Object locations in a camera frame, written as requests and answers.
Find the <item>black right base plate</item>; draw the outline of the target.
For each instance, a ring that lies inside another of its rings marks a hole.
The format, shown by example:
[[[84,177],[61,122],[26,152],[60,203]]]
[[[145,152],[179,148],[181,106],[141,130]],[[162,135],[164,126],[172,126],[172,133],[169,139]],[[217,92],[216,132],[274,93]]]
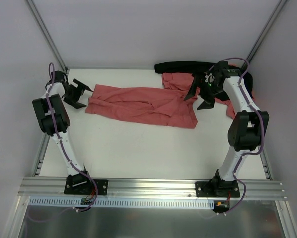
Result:
[[[217,184],[211,181],[197,181],[195,182],[195,192],[197,197],[240,197],[239,186],[235,180]]]

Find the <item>black t-shirt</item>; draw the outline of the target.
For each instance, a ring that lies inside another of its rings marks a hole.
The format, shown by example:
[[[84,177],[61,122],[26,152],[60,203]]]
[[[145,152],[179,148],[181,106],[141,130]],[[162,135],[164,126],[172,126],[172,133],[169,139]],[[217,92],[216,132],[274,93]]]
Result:
[[[205,76],[204,72],[207,71],[212,65],[213,62],[199,62],[199,61],[171,61],[163,62],[156,64],[154,66],[155,72],[158,74],[163,73],[188,73],[188,74],[200,74]],[[250,73],[246,73],[244,76],[245,87],[250,94],[251,98],[254,98],[252,95],[253,90],[253,77]],[[221,92],[215,96],[216,99],[221,101],[229,100],[229,96],[226,92]]]

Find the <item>aluminium front rail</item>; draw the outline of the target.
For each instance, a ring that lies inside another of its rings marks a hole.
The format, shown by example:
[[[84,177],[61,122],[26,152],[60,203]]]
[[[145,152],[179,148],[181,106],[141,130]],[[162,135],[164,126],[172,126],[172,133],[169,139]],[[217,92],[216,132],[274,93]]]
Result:
[[[108,178],[107,197],[188,199],[196,198],[201,186],[192,179]],[[246,200],[287,200],[283,184],[271,180],[245,180]],[[65,177],[25,177],[18,195],[63,196]]]

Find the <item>pink t-shirt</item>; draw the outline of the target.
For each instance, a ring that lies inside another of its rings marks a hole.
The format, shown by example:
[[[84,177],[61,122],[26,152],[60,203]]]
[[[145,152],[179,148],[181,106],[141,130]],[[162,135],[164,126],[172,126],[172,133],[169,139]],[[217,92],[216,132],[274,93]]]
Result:
[[[165,89],[181,90],[181,91],[188,92],[192,82],[193,82],[192,74],[188,74],[188,73],[163,73],[162,74],[162,83]],[[224,102],[219,99],[215,99],[215,102],[227,105],[226,115],[231,117],[232,119],[235,118],[235,111],[230,102],[230,99]]]
[[[110,119],[195,129],[198,124],[186,92],[149,87],[118,88],[96,85],[85,112]]]

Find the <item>aluminium frame post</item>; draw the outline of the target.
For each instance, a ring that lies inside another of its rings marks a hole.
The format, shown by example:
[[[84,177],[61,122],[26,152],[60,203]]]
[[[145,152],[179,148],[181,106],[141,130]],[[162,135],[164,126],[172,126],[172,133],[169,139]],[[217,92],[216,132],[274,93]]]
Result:
[[[31,12],[33,19],[35,20],[39,30],[41,31],[48,47],[50,48],[53,56],[55,57],[56,62],[58,63],[59,67],[62,69],[62,71],[67,72],[68,68],[61,57],[59,50],[56,47],[56,44],[54,40],[52,39],[52,36],[47,29],[47,26],[33,0],[25,0],[25,4],[27,5],[29,11]]]
[[[272,13],[270,14],[268,20],[266,21],[263,29],[261,30],[259,36],[257,37],[254,45],[252,46],[246,58],[249,63],[253,61],[256,53],[259,51],[262,43],[264,42],[270,30],[272,29],[273,25],[276,23],[277,19],[279,18],[287,3],[288,0],[279,0],[277,2],[277,5],[274,7]]]

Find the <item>right side aluminium rail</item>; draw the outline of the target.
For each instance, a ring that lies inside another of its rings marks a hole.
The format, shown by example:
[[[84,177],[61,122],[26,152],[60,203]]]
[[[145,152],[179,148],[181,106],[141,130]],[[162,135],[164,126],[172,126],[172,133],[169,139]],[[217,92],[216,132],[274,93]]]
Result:
[[[270,162],[265,149],[263,149],[262,152],[260,153],[260,158],[261,158],[262,166],[266,176],[266,180],[273,180],[273,172],[270,168]]]

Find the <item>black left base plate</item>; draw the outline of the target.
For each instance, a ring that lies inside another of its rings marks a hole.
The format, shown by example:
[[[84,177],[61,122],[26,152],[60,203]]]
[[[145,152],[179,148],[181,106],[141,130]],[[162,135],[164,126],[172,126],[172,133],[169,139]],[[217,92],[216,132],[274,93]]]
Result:
[[[96,195],[107,195],[108,180],[95,179],[94,180],[97,191]],[[87,178],[79,178],[77,181],[73,180],[73,177],[68,176],[66,178],[66,185],[64,188],[64,194],[66,195],[90,195],[95,189],[95,186]]]

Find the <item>aluminium rail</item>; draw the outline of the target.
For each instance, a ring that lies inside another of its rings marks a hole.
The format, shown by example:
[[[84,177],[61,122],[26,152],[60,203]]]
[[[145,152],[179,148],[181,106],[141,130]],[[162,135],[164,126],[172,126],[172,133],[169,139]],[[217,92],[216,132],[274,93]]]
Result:
[[[201,186],[192,179],[108,178],[107,197],[188,199],[196,198]],[[271,180],[245,180],[246,200],[287,200],[283,184]],[[18,195],[63,196],[65,177],[25,177]]]
[[[260,153],[260,158],[261,158],[262,166],[266,176],[266,180],[273,180],[273,172],[270,168],[270,162],[265,149],[263,149],[262,152]]]
[[[46,94],[48,95],[60,94],[61,90],[64,91],[66,85],[68,84],[67,75],[62,71],[58,71],[58,70],[53,72],[50,71],[49,76],[50,76],[50,80],[47,82],[45,86],[46,92],[44,93],[44,95],[41,98],[38,98],[32,101],[39,127],[43,132],[42,142],[39,147],[38,155],[36,159],[37,161],[35,162],[35,167],[33,169],[33,174],[32,174],[33,177],[40,175],[41,166],[43,164],[44,156],[45,156],[49,139],[50,139],[50,136],[47,133],[48,131],[45,129],[44,126],[46,125],[47,129],[49,129],[50,126],[48,125],[48,123],[49,122],[53,123],[52,116],[48,114],[48,112],[50,111],[46,100]]]

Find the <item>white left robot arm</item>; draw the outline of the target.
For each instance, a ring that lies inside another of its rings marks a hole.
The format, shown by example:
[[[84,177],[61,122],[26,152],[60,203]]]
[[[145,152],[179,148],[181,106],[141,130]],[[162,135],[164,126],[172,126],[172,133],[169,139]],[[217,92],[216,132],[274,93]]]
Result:
[[[66,187],[76,187],[87,194],[93,188],[93,182],[85,166],[77,159],[70,142],[69,126],[71,125],[64,104],[75,109],[86,107],[79,102],[85,91],[91,92],[89,86],[73,80],[69,84],[67,75],[62,71],[49,71],[50,80],[45,86],[46,92],[32,101],[34,112],[43,133],[47,134],[58,147],[67,169]]]

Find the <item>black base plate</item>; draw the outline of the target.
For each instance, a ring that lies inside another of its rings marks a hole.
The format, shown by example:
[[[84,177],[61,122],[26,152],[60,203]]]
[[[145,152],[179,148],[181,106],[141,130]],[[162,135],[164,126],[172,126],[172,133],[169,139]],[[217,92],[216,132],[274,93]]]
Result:
[[[195,192],[197,197],[240,197],[239,186],[235,180],[217,184],[211,181],[197,181],[195,182]]]
[[[108,180],[95,179],[94,180],[97,191],[96,195],[107,195]],[[66,185],[64,188],[64,194],[66,195],[90,195],[95,189],[95,186],[87,178],[79,178],[77,181],[73,180],[73,177],[68,176],[66,178]]]

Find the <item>left side aluminium rail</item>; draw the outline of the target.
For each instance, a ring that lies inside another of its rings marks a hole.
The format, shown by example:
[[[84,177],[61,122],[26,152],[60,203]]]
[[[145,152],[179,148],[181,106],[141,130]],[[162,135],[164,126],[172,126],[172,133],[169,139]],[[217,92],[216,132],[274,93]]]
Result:
[[[66,85],[68,84],[67,75],[62,71],[58,71],[58,70],[53,72],[50,71],[49,76],[50,76],[50,80],[47,82],[45,86],[46,92],[44,93],[44,95],[41,98],[38,98],[32,101],[39,127],[43,132],[42,142],[39,147],[38,155],[36,159],[37,161],[35,162],[35,167],[33,169],[33,174],[32,174],[33,177],[40,175],[41,166],[43,164],[44,156],[45,156],[49,139],[50,139],[50,136],[47,133],[48,131],[45,129],[44,126],[46,125],[47,129],[49,129],[50,126],[48,125],[48,123],[49,122],[53,123],[52,116],[48,114],[48,112],[50,111],[46,100],[46,94],[48,95],[60,94],[61,90],[64,91]]]

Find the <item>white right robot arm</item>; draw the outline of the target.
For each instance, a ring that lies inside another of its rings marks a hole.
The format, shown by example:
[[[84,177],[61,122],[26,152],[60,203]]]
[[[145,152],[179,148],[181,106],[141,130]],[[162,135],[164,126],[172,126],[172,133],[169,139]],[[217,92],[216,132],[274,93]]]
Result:
[[[199,95],[203,102],[197,109],[211,109],[215,97],[225,92],[235,117],[228,130],[229,151],[222,166],[208,182],[195,183],[197,197],[239,198],[237,175],[249,155],[259,155],[263,149],[269,114],[262,111],[251,98],[244,82],[245,73],[229,67],[224,59],[210,67],[204,76],[194,76],[186,100]]]

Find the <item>left aluminium frame post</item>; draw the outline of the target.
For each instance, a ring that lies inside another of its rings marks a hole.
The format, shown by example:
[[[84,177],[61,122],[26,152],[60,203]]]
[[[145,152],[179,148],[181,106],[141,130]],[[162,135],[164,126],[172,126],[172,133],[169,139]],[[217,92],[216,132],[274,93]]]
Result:
[[[62,71],[67,72],[68,68],[61,57],[59,50],[56,47],[56,44],[54,40],[52,39],[52,36],[47,29],[47,26],[33,0],[25,0],[25,4],[27,5],[29,11],[31,12],[33,19],[35,20],[39,30],[41,31],[48,47],[50,48],[53,56],[55,57],[56,62],[58,63],[59,67],[62,69]]]

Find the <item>right aluminium frame post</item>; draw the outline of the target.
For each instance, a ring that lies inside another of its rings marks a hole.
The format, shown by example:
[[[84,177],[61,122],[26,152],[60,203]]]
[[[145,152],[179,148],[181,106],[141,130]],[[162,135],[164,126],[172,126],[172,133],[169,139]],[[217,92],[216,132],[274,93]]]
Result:
[[[259,51],[262,43],[264,42],[270,30],[272,29],[273,25],[276,23],[277,19],[279,18],[287,3],[288,0],[279,0],[277,2],[277,5],[274,7],[272,13],[270,14],[268,20],[266,21],[263,29],[261,30],[259,36],[257,37],[254,45],[252,46],[246,58],[249,63],[253,61],[256,53]]]

